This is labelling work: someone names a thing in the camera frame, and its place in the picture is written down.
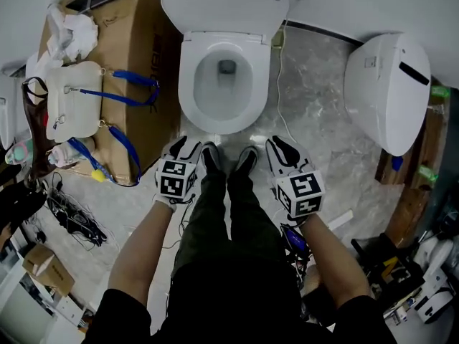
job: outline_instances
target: toilet lid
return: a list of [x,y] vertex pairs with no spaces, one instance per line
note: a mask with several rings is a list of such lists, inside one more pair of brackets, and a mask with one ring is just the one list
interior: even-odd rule
[[161,0],[177,29],[186,32],[236,32],[273,38],[285,19],[288,0]]

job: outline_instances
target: gray floor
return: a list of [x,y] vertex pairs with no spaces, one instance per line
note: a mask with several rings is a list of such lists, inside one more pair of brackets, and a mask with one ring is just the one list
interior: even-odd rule
[[[349,245],[351,238],[371,237],[384,231],[401,194],[401,186],[381,186],[374,180],[380,147],[351,123],[344,109],[343,80],[346,60],[354,49],[350,44],[317,33],[287,29],[284,71],[280,78],[280,109],[293,137],[310,152],[311,158],[326,182],[327,194],[321,217],[325,222],[352,209],[354,219],[337,229],[336,234]],[[277,112],[275,79],[279,69],[279,51],[273,50],[270,68],[268,103],[260,118],[247,130],[233,135],[203,133],[186,118],[182,134],[201,140],[213,140],[229,159],[237,159],[247,144],[255,144],[262,157],[252,174],[254,190],[261,206],[278,225],[285,212],[269,190],[269,168],[263,147],[271,135],[286,136]],[[149,171],[135,188],[100,184],[89,178],[63,173],[64,192],[72,194],[88,206],[95,218],[108,227],[114,238],[100,248],[87,252],[59,226],[51,213],[42,209],[38,218],[48,237],[49,246],[76,278],[75,293],[91,301],[96,287],[110,269],[119,246],[147,213],[155,193],[153,173]],[[165,246],[179,239],[178,225],[183,209],[179,209],[166,235]],[[148,308],[153,317],[152,328],[164,318],[169,275],[178,244],[164,249],[152,285]]]

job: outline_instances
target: white glove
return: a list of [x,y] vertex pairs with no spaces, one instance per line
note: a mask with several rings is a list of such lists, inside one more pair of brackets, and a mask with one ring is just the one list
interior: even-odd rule
[[166,204],[169,208],[172,209],[172,213],[175,213],[177,210],[177,204],[172,204],[170,198],[166,198],[165,196],[162,196],[159,193],[157,193],[153,198],[153,202],[155,201]]
[[273,136],[266,141],[273,174],[275,198],[298,221],[321,210],[325,186],[320,171],[315,171],[308,151],[293,141]]
[[167,144],[155,172],[156,201],[175,211],[176,204],[187,204],[187,194],[197,179],[196,167],[201,156],[200,141],[181,136]]

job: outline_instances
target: blue strap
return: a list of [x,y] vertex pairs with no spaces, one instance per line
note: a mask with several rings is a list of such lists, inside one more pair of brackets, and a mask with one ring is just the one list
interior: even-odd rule
[[110,133],[115,137],[117,141],[119,141],[121,144],[124,145],[126,150],[128,151],[128,154],[131,156],[133,159],[134,163],[137,166],[137,177],[136,177],[136,185],[140,182],[141,180],[141,161],[140,158],[138,157],[137,151],[134,148],[134,145],[129,141],[129,139],[124,135],[119,129],[117,129],[115,126],[109,126],[108,130]]
[[156,88],[155,91],[151,94],[150,98],[147,99],[147,101],[145,102],[137,102],[136,100],[132,100],[130,98],[123,97],[121,95],[114,95],[113,93],[96,92],[94,90],[86,90],[86,89],[80,89],[79,91],[86,95],[99,95],[101,97],[110,98],[111,100],[117,100],[119,102],[123,102],[127,104],[128,106],[140,107],[140,106],[152,105],[155,102],[156,97],[158,97],[159,88]]
[[112,76],[125,79],[132,84],[145,85],[146,87],[158,87],[158,82],[149,77],[143,77],[135,72],[128,72],[126,70],[116,70]]
[[[141,180],[141,163],[140,159],[138,157],[136,149],[133,147],[132,143],[129,141],[129,139],[121,132],[119,129],[115,128],[114,126],[109,126],[108,130],[110,133],[115,137],[116,140],[118,140],[121,144],[124,145],[126,150],[128,151],[129,156],[134,160],[134,163],[137,166],[137,176],[136,180],[133,185],[130,186],[136,186],[139,184]],[[78,139],[71,138],[68,140],[68,143],[75,148],[78,152],[83,154],[89,162],[91,162],[91,166],[93,166],[94,169],[100,169],[102,173],[105,175],[106,178],[108,178],[110,181],[113,183],[119,184],[116,182],[116,180],[113,178],[113,176],[108,172],[107,168],[102,166],[97,159],[95,159],[92,155],[91,152],[86,148],[86,146],[80,142]]]
[[79,91],[86,95],[99,95],[101,97],[109,98],[111,100],[117,100],[119,102],[125,103],[128,106],[140,107],[140,106],[149,106],[152,105],[159,94],[159,84],[156,80],[153,80],[149,77],[143,77],[142,75],[136,74],[135,72],[129,72],[126,70],[116,70],[113,72],[113,76],[127,80],[128,82],[136,85],[143,85],[146,87],[155,87],[155,91],[151,93],[150,98],[145,102],[138,102],[130,98],[124,97],[122,95],[114,95],[113,93],[106,92],[97,92],[94,90],[79,89]]

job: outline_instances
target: yellow object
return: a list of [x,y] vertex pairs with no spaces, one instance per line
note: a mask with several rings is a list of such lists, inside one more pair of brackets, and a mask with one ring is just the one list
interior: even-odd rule
[[381,276],[382,279],[386,279],[387,276],[391,273],[391,271],[395,268],[395,265],[398,263],[398,258],[397,257],[392,257],[391,259],[388,259],[385,263],[384,266],[386,269],[382,272]]
[[107,179],[100,169],[95,169],[91,172],[91,176],[99,182],[104,182]]
[[283,28],[279,28],[279,30],[274,35],[273,39],[271,39],[271,47],[273,49],[281,49],[284,45],[284,31]]

